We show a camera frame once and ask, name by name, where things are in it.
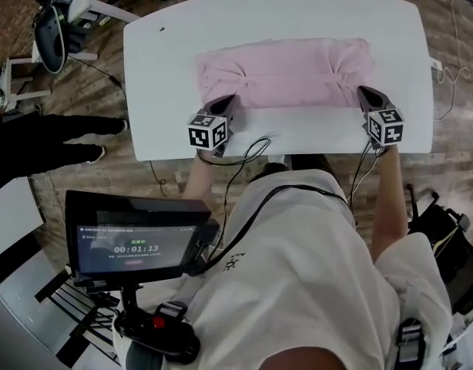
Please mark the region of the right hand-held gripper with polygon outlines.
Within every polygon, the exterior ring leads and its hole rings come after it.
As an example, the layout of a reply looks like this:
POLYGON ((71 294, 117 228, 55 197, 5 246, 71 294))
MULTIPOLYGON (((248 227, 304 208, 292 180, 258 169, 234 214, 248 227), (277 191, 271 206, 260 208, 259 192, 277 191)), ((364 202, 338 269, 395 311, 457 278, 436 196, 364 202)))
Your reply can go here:
POLYGON ((357 97, 365 118, 363 128, 373 149, 399 144, 403 140, 404 118, 392 108, 389 98, 369 86, 359 86, 357 97))

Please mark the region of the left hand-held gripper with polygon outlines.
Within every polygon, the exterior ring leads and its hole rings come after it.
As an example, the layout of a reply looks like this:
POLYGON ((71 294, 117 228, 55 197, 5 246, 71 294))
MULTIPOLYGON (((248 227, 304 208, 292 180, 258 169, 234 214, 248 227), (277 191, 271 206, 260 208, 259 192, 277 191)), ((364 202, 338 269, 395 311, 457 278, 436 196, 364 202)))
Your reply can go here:
POLYGON ((193 114, 187 123, 190 145, 198 150, 211 151, 216 157, 223 157, 233 135, 230 124, 237 107, 236 100, 236 95, 221 96, 208 102, 204 110, 193 114))

